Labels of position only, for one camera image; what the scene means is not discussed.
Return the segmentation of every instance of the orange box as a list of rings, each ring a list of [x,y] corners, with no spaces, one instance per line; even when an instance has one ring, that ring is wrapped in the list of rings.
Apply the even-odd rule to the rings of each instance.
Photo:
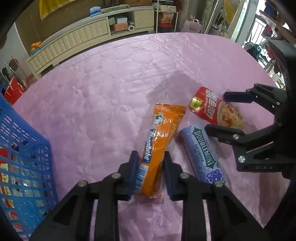
[[[128,29],[128,24],[127,23],[113,24],[111,25],[111,29],[113,31],[125,30],[125,29]]]

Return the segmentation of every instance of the metal screw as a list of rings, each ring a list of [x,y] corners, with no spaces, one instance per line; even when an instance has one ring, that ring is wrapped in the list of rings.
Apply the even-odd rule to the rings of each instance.
[[[115,172],[111,175],[111,177],[114,179],[119,179],[119,178],[121,178],[121,174],[119,172]]]
[[[237,140],[237,139],[239,139],[239,135],[238,135],[238,134],[234,134],[234,135],[232,136],[232,138],[235,139],[235,140]]]
[[[239,156],[239,158],[237,159],[240,163],[244,163],[246,158],[244,156]]]
[[[81,180],[81,181],[79,181],[79,182],[77,183],[77,185],[80,186],[80,187],[85,187],[85,186],[87,185],[87,181],[85,181],[85,180]]]
[[[186,172],[182,172],[182,173],[180,174],[180,177],[181,177],[182,179],[187,179],[187,178],[189,178],[189,174],[186,173]]]
[[[215,181],[215,182],[214,182],[214,185],[215,185],[216,187],[220,188],[220,187],[223,186],[223,182],[221,182],[221,181]]]

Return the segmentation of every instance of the yellow fabric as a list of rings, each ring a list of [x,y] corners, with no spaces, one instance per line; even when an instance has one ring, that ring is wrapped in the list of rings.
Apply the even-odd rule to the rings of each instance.
[[[234,17],[235,11],[233,9],[233,6],[230,4],[228,0],[224,0],[224,6],[225,6],[225,12],[227,13],[225,16],[225,21],[228,22],[228,24],[230,24]]]
[[[75,0],[39,0],[40,18],[43,20],[48,14]]]

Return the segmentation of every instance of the red package in basket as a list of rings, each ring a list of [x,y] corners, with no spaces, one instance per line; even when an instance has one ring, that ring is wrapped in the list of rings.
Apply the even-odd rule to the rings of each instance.
[[[196,92],[189,109],[211,124],[239,130],[243,128],[242,115],[206,87]]]

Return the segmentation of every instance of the pink tablecloth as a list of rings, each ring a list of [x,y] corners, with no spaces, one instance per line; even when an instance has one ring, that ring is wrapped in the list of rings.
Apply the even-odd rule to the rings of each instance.
[[[239,45],[222,37],[167,33],[118,40],[88,50],[61,64],[35,83],[14,105],[16,111],[52,144],[59,198],[79,181],[100,181],[142,153],[155,103],[186,106],[179,130],[196,122],[190,112],[195,92],[206,86],[222,96],[254,83],[274,85],[260,65]],[[273,123],[268,111],[233,104],[250,133]],[[231,146],[212,139],[227,185],[265,225],[288,182],[280,174],[237,172]],[[183,146],[168,147],[173,160],[193,173]],[[182,202],[134,196],[119,203],[121,240],[170,240],[181,237]]]

